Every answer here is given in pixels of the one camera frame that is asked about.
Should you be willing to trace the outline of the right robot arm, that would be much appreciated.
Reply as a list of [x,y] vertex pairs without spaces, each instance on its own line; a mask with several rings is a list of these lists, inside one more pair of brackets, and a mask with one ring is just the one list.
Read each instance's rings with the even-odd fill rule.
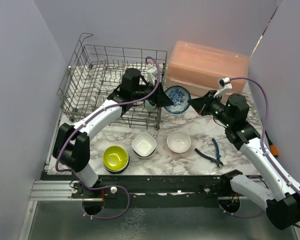
[[188,100],[201,116],[211,115],[225,126],[228,141],[254,165],[268,185],[262,187],[233,170],[220,182],[219,189],[230,196],[239,193],[262,208],[270,222],[284,230],[300,222],[300,183],[294,180],[268,151],[259,132],[247,121],[250,107],[246,97],[233,93],[226,103],[210,90],[202,97]]

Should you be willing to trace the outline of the blue floral bowl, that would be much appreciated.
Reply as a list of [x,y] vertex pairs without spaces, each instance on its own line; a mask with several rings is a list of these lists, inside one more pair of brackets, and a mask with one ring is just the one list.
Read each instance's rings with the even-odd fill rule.
[[164,107],[168,113],[182,114],[189,108],[188,100],[191,99],[191,95],[184,87],[179,85],[171,86],[164,93],[173,101],[173,105]]

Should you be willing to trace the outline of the celadon green bowl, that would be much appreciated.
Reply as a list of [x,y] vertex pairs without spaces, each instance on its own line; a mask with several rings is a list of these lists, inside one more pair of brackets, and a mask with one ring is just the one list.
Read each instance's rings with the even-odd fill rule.
[[149,112],[149,113],[151,113],[151,112],[153,112],[154,110],[155,110],[155,106],[153,106],[148,100],[145,100],[144,101],[144,107],[145,107],[145,109]]

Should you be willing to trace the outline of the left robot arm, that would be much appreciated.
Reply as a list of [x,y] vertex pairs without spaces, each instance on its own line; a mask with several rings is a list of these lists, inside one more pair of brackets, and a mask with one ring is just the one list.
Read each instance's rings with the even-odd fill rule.
[[137,102],[149,101],[157,108],[172,106],[173,101],[165,94],[160,78],[155,84],[148,83],[136,68],[127,68],[121,83],[104,103],[86,118],[69,125],[62,124],[57,132],[52,156],[57,164],[63,164],[81,182],[87,196],[96,197],[101,190],[99,176],[89,164],[90,142],[108,124],[119,119]]

